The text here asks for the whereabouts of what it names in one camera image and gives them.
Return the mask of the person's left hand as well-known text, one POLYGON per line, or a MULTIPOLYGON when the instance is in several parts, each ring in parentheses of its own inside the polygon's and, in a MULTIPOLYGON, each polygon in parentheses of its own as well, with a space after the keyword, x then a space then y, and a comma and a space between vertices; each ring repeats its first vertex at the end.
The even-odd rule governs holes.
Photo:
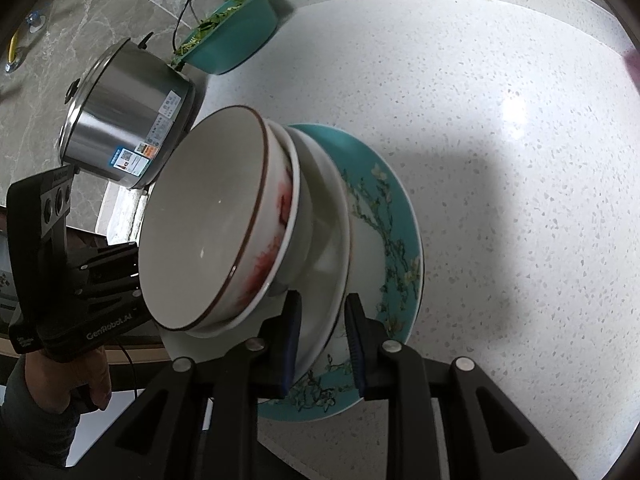
POLYGON ((103 347, 82 359, 60 363, 42 351, 25 356, 25 382, 36 404, 48 413, 62 414, 70 406, 72 391, 87 386, 92 404, 105 411, 111 401, 112 383, 103 347))

